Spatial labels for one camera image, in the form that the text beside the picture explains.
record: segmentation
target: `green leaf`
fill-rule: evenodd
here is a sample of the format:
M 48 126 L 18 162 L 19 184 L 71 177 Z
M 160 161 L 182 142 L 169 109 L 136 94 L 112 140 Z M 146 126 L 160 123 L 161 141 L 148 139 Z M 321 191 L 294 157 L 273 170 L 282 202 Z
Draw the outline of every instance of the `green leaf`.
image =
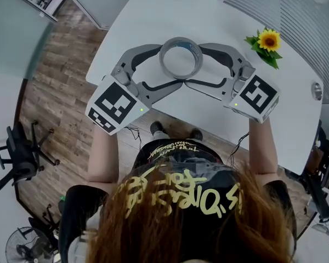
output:
M 259 47 L 259 44 L 255 42 L 255 44 L 251 48 L 252 50 L 256 51 L 257 53 L 260 53 L 262 55 L 266 55 L 264 49 Z
M 246 41 L 250 45 L 254 45 L 255 42 L 256 42 L 256 40 L 253 37 L 247 37 L 247 36 L 246 36 L 246 39 L 244 41 Z
M 270 65 L 271 67 L 273 67 L 274 69 L 279 69 L 278 64 L 276 63 L 276 59 L 273 59 L 270 56 L 264 56 L 260 53 L 257 53 L 259 55 L 259 57 L 268 65 Z
M 270 51 L 269 52 L 269 54 L 270 54 L 270 56 L 272 57 L 272 58 L 274 58 L 274 59 L 282 59 L 283 57 L 280 55 L 280 54 L 278 54 L 276 51 Z

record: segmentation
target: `forearm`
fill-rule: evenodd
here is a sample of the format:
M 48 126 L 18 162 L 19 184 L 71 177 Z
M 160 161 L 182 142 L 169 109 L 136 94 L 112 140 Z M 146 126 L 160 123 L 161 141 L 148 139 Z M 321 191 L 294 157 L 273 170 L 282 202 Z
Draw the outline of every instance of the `forearm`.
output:
M 99 126 L 94 126 L 94 138 L 89 156 L 87 180 L 115 183 L 118 181 L 118 140 Z
M 263 124 L 249 120 L 249 162 L 256 174 L 277 171 L 278 160 L 269 118 Z

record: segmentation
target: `white desk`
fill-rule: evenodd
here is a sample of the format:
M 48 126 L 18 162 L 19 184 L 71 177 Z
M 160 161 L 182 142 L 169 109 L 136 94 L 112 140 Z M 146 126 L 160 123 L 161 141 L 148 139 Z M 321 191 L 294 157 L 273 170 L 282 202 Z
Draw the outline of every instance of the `white desk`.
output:
M 221 43 L 235 47 L 242 54 L 246 36 L 256 35 L 264 25 L 217 0 L 130 0 L 107 33 L 87 74 L 87 81 L 98 85 L 112 71 L 122 54 L 143 44 L 163 44 L 183 36 L 197 44 Z M 258 75 L 271 77 L 281 89 L 280 102 L 270 118 L 279 165 L 300 174 L 306 164 L 316 133 L 321 101 L 311 95 L 311 84 L 323 83 L 311 67 L 285 42 L 279 53 L 279 70 L 261 62 Z M 183 66 L 187 59 L 172 61 Z M 201 71 L 194 79 L 218 81 L 228 76 L 228 69 L 204 56 Z M 169 82 L 158 56 L 146 60 L 134 73 L 135 82 L 150 86 Z M 153 108 L 204 129 L 236 144 L 248 132 L 248 119 L 224 108 L 220 101 L 184 85 L 153 105 Z M 242 147 L 248 149 L 248 139 Z

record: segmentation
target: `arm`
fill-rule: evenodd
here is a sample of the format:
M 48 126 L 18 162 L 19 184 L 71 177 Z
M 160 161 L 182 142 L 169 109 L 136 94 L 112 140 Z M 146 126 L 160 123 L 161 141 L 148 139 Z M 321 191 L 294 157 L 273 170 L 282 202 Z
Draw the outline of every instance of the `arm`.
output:
M 118 181 L 118 174 L 117 135 L 110 136 L 95 125 L 87 173 L 88 185 L 109 193 Z
M 276 175 L 278 159 L 269 118 L 263 124 L 249 120 L 250 169 L 266 184 L 279 179 Z

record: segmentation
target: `wooden floor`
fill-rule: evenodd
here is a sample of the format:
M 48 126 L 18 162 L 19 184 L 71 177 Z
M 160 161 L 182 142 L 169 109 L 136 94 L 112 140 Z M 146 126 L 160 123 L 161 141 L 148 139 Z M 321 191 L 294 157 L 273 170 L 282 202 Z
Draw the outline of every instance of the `wooden floor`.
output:
M 61 161 L 52 167 L 42 160 L 45 171 L 39 172 L 31 181 L 18 184 L 20 199 L 38 216 L 48 204 L 55 220 L 60 216 L 59 198 L 75 184 L 85 183 L 90 146 L 93 140 L 93 124 L 84 115 L 88 99 L 95 86 L 86 82 L 86 73 L 104 39 L 106 32 L 97 30 L 76 5 L 67 0 L 59 10 L 58 23 L 45 46 L 33 80 L 29 81 L 22 104 L 20 121 L 30 135 L 30 123 L 38 119 L 38 139 L 50 128 L 55 132 L 43 145 L 42 150 Z M 141 145 L 150 141 L 150 124 L 159 120 L 172 137 L 186 138 L 193 126 L 163 113 L 151 110 L 131 124 L 140 131 Z M 204 143 L 214 149 L 225 162 L 234 146 L 203 131 Z M 140 141 L 134 140 L 128 129 L 118 133 L 121 176 L 132 168 L 139 152 Z M 240 149 L 235 163 L 247 157 Z M 298 231 L 308 222 L 303 208 L 307 196 L 300 184 L 287 183 L 295 213 Z

